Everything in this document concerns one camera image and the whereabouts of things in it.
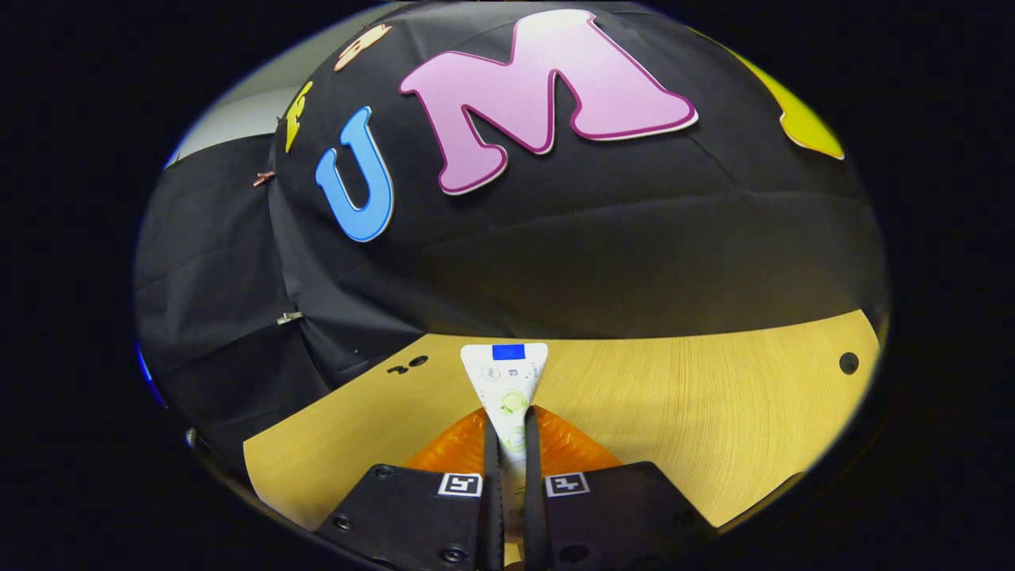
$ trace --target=table surface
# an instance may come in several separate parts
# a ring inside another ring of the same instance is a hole
[[[863,400],[879,353],[859,310],[690,338],[427,335],[247,440],[255,491],[285,517],[317,528],[369,467],[403,465],[479,407],[459,358],[462,346],[523,342],[549,346],[535,405],[624,463],[655,462],[715,526],[820,458]],[[860,362],[852,375],[839,368],[847,352]],[[387,372],[419,356],[428,358],[423,365]]]

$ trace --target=wooden table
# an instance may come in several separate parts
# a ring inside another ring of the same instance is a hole
[[[402,465],[479,408],[459,358],[467,344],[544,341],[534,400],[621,461],[655,462],[720,526],[806,471],[867,390],[878,342],[861,311],[788,328],[653,340],[492,340],[427,335],[247,440],[266,504],[315,529],[379,462]],[[848,375],[839,358],[852,352]],[[427,356],[405,374],[395,366]],[[509,562],[515,560],[509,553]]]

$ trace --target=blue letter u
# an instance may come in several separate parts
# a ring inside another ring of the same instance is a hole
[[[366,188],[369,191],[366,204],[362,208],[352,205],[349,193],[342,183],[342,176],[338,173],[335,162],[338,153],[334,148],[329,148],[321,155],[315,175],[318,185],[324,189],[338,224],[356,241],[369,241],[380,235],[388,227],[391,213],[395,208],[391,175],[388,174],[388,167],[378,152],[378,145],[374,142],[369,128],[366,127],[369,118],[370,108],[363,106],[352,114],[338,136],[340,143],[352,148],[356,163],[366,179]]]

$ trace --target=white wall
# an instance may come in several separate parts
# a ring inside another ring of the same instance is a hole
[[[188,154],[240,137],[274,133],[276,117],[318,65],[363,29],[363,24],[409,2],[385,2],[342,20],[283,52],[217,100],[191,127],[165,165]]]

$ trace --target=pink letter m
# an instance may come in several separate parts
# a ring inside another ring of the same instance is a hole
[[[553,147],[553,81],[559,74],[578,100],[571,129],[592,140],[644,137],[697,121],[686,98],[665,89],[627,52],[603,33],[585,10],[551,10],[515,24],[506,64],[445,52],[402,80],[416,93],[441,153],[437,181],[464,194],[499,175],[507,152],[479,138],[469,112],[537,154]]]

